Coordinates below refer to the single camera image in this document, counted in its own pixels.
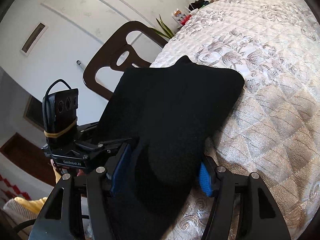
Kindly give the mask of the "yellow sleeve forearm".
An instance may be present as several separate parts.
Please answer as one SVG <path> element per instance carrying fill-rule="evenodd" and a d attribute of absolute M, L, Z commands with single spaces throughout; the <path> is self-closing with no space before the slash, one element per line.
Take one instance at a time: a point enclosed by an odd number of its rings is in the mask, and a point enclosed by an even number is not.
<path fill-rule="evenodd" d="M 43 197 L 38 200 L 26 200 L 21 197 L 15 197 L 14 201 L 20 204 L 22 207 L 27 209 L 28 211 L 38 215 L 44 206 L 48 197 Z"/>

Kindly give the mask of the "person's left hand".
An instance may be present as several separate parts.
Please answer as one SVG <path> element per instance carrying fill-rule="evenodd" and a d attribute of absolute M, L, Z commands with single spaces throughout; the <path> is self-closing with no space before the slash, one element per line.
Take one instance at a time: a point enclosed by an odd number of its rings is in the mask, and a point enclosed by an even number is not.
<path fill-rule="evenodd" d="M 51 163 L 52 168 L 53 168 L 53 170 L 54 170 L 56 183 L 58 183 L 58 181 L 59 181 L 61 178 L 63 178 L 63 180 L 65 180 L 65 179 L 68 179 L 68 178 L 71 177 L 71 175 L 68 174 L 68 173 L 65 173 L 65 174 L 63 174 L 63 175 L 59 174 L 59 173 L 57 172 L 57 170 L 56 170 L 56 166 L 55 166 L 55 164 L 54 164 L 53 159 L 50 160 L 50 163 Z M 85 173 L 84 173 L 83 170 L 78 170 L 78 171 L 77 171 L 77 176 L 84 176 L 84 175 L 85 175 Z"/>

